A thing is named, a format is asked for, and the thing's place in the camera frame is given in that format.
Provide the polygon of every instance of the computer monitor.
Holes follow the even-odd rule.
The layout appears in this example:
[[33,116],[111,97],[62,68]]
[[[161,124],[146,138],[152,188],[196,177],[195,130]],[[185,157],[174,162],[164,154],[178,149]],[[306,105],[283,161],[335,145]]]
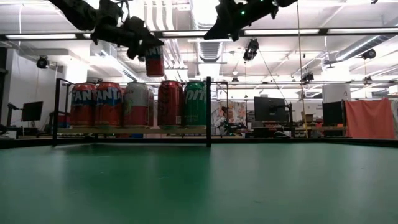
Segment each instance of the computer monitor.
[[323,124],[325,126],[336,126],[337,124],[343,124],[343,105],[341,101],[332,103],[323,103]]
[[254,97],[254,117],[256,121],[287,122],[285,100],[280,98]]
[[24,103],[22,121],[40,121],[42,118],[43,101]]

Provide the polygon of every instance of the green table surface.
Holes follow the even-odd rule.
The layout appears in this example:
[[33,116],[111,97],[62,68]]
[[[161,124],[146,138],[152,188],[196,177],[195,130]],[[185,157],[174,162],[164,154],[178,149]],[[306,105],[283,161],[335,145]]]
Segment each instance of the green table surface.
[[341,144],[0,150],[0,223],[398,223],[398,150]]

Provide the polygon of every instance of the soda can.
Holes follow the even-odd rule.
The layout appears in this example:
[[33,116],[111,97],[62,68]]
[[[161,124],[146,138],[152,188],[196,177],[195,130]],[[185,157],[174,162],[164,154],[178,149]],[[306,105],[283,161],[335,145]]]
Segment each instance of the soda can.
[[98,128],[116,128],[121,125],[123,98],[120,85],[101,82],[96,92],[95,125]]
[[128,128],[148,127],[148,86],[145,83],[129,83],[124,92],[124,121]]
[[163,46],[151,47],[145,51],[145,66],[148,77],[164,76]]
[[148,126],[154,126],[154,91],[149,89],[148,92]]
[[184,91],[184,125],[206,128],[206,83],[188,82]]
[[183,92],[181,83],[162,81],[157,103],[157,124],[162,129],[181,127]]
[[72,89],[70,125],[73,128],[88,128],[94,125],[95,85],[77,83]]

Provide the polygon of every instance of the box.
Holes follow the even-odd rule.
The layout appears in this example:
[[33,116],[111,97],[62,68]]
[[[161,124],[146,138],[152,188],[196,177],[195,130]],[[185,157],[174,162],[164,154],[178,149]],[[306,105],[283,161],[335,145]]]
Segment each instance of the box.
[[313,121],[313,114],[306,114],[305,115],[305,120],[304,120],[304,112],[301,112],[301,117],[303,119],[303,121],[307,121],[307,122],[312,122]]

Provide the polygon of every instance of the black robotic arm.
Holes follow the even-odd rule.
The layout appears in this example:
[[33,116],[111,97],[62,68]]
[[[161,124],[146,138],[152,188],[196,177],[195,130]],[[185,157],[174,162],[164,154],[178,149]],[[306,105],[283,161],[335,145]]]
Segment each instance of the black robotic arm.
[[112,2],[99,0],[99,9],[94,9],[83,0],[49,0],[58,7],[65,17],[78,29],[92,31],[91,39],[95,44],[98,40],[128,47],[127,56],[134,59],[137,55],[143,57],[151,47],[162,46],[164,43],[153,36],[144,21],[136,16],[127,16],[123,25],[118,27],[118,20],[123,16],[119,4],[127,4],[122,0]]

